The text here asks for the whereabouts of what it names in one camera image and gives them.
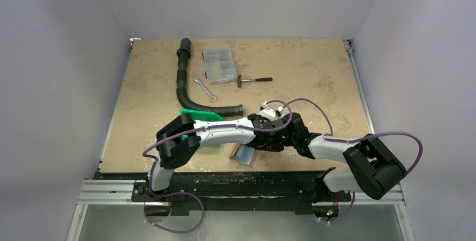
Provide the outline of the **small black-handled hammer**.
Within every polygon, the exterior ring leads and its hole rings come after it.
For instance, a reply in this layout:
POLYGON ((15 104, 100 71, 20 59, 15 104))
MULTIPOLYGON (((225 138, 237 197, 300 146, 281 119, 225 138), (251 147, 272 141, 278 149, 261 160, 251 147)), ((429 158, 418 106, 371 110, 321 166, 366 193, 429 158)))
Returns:
POLYGON ((266 81, 273 81, 272 77, 269 78, 254 78, 254 79, 243 79, 241 75, 239 75, 236 78, 236 84, 238 88, 242 87, 243 83, 248 83, 248 82, 266 82, 266 81))

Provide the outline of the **silver open-end wrench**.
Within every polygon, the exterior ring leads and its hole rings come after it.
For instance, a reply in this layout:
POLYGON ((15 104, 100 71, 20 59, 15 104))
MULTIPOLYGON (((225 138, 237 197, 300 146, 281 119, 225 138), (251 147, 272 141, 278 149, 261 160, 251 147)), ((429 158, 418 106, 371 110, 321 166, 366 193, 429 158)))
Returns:
POLYGON ((210 102, 215 102, 218 101, 218 97, 214 95, 206 86, 205 84, 201 81, 200 77, 193 78, 193 80, 200 85, 200 87, 205 91, 205 93, 208 96, 208 99, 210 102))

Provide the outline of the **clear plastic screw organizer box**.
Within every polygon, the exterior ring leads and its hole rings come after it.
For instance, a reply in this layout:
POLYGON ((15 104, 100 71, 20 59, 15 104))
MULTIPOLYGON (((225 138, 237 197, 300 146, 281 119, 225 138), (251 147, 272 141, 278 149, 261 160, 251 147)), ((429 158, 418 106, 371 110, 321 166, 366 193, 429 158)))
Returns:
POLYGON ((237 72, 229 45, 204 48, 202 56, 205 63, 205 75, 211 84, 236 80, 237 72))

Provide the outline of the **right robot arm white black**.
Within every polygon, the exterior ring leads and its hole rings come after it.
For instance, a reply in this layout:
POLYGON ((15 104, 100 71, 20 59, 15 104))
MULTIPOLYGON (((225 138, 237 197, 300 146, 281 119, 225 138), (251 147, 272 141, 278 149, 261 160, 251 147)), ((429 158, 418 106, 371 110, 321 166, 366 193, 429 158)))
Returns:
POLYGON ((317 200, 328 200, 337 192, 361 191, 379 200, 406 175, 407 170, 378 138, 335 142, 320 133, 311 133, 298 113, 284 115, 290 135, 286 145, 311 159, 346 163, 346 169, 331 167, 315 179, 317 200))

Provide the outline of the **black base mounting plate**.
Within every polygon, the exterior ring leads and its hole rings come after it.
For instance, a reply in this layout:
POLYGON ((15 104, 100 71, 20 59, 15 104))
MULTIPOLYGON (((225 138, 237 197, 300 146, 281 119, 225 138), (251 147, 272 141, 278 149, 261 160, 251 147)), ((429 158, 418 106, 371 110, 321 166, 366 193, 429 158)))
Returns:
POLYGON ((134 182, 131 200, 160 203, 173 216, 190 211, 287 211, 296 215, 329 212, 338 215, 337 205, 349 203, 351 193, 324 194, 318 201, 316 177, 324 171, 275 172, 176 172, 169 187, 152 194, 146 181, 134 182))

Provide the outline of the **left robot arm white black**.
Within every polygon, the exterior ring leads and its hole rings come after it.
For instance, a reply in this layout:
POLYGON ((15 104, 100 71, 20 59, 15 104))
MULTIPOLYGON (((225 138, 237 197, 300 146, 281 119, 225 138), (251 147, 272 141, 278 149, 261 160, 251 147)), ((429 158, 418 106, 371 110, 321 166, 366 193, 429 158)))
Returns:
POLYGON ((156 143, 146 149, 146 156, 153 148, 157 156, 149 173, 145 193, 153 201, 161 201, 167 195, 175 169, 185 165, 201 148, 227 143, 239 143, 255 149, 268 150, 287 137, 286 129, 292 114, 269 121, 260 115, 250 115, 237 120, 206 122, 193 120, 186 113, 176 117, 156 133, 156 143))

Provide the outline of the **green plastic bin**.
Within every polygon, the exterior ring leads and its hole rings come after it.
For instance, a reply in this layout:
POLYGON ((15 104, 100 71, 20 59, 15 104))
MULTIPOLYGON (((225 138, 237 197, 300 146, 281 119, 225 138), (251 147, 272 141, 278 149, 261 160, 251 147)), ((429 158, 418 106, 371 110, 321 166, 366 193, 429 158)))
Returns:
POLYGON ((199 110, 188 110, 188 109, 180 109, 179 114, 185 114, 188 113, 191 115, 191 118, 193 120, 200 120, 200 121, 224 121, 225 119, 214 113, 214 112, 208 112, 208 111, 199 111, 199 110))

